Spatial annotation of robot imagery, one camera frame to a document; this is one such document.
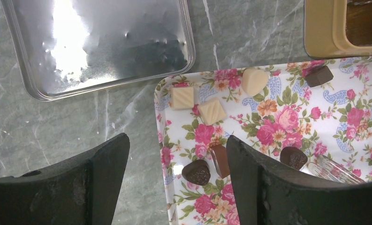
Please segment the white heart chocolate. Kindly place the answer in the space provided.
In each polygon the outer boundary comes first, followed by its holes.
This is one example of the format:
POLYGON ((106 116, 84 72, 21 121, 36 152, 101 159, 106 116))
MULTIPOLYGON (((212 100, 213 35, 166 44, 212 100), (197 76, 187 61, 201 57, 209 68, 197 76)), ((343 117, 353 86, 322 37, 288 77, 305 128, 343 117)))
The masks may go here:
POLYGON ((242 77, 242 89, 250 97, 257 95, 268 84, 269 75, 263 70, 246 69, 242 77))

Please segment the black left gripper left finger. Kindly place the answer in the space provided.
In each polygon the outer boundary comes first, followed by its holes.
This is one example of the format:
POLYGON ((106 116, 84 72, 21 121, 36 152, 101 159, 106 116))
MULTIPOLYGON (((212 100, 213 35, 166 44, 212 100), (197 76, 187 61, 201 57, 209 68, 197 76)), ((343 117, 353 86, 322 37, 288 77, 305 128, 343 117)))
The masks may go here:
POLYGON ((109 225, 130 141, 125 133, 22 176, 0 178, 0 225, 109 225))

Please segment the white ridged square chocolate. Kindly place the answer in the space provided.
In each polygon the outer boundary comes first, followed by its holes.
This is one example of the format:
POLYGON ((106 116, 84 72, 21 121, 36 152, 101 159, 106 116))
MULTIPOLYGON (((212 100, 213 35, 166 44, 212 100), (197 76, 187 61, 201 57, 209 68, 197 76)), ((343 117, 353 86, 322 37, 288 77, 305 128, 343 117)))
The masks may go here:
POLYGON ((200 113, 203 123, 207 126, 223 120, 227 116, 220 103, 220 100, 217 97, 200 104, 197 109, 200 113))

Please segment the dark heart chocolate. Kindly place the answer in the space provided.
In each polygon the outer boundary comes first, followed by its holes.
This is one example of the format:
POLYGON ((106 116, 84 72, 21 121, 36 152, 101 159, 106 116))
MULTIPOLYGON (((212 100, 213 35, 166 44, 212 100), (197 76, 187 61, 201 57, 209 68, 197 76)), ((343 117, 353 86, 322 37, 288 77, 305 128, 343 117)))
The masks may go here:
POLYGON ((182 176, 185 180, 200 186, 205 186, 209 183, 211 173, 208 163, 198 159, 186 165, 182 169, 182 176))
POLYGON ((280 162, 296 170, 300 170, 307 161, 307 156, 296 147, 285 147, 280 153, 280 162))

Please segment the brown bar chocolate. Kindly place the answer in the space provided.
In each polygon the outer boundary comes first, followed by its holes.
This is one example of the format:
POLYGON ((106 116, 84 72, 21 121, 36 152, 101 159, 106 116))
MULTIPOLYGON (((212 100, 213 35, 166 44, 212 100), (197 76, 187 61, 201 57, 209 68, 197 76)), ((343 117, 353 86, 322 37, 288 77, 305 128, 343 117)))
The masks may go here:
POLYGON ((223 145, 215 145, 211 147, 211 152, 218 175, 222 179, 226 178, 230 175, 226 148, 223 145))

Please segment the dark square chocolate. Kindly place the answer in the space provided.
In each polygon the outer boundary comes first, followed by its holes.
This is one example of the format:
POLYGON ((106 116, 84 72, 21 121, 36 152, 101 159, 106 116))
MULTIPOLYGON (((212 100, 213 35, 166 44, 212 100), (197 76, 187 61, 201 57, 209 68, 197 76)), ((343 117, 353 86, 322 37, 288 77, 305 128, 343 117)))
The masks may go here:
POLYGON ((328 66, 322 66, 320 68, 315 68, 314 70, 310 71, 305 80, 309 87, 316 87, 323 85, 334 78, 333 73, 330 71, 328 66))

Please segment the floral rectangular tray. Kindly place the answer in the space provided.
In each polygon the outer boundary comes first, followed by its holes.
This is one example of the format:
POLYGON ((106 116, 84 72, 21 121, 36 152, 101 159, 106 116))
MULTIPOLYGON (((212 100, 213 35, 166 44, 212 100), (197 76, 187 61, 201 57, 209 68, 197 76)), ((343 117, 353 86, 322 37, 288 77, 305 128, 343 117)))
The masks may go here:
POLYGON ((211 147, 235 135, 276 160, 287 146, 316 162, 325 155, 364 181, 372 181, 372 56, 260 66, 267 86, 249 97, 241 87, 244 68, 165 78, 155 89, 155 112, 169 223, 237 225, 231 179, 216 172, 211 147), (309 87, 306 75, 328 66, 334 78, 309 87), (194 107, 174 110, 173 87, 193 87, 194 107), (218 98, 226 118, 210 126, 197 107, 218 98), (182 176, 195 160, 208 163, 205 186, 182 176))

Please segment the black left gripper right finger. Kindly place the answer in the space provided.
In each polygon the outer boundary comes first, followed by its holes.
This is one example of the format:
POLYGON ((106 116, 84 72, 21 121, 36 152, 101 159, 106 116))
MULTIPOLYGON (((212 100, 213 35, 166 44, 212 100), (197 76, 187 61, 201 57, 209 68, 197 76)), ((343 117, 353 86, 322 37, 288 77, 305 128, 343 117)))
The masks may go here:
POLYGON ((242 225, 372 225, 372 182, 350 185, 303 173, 234 135, 226 149, 242 225))

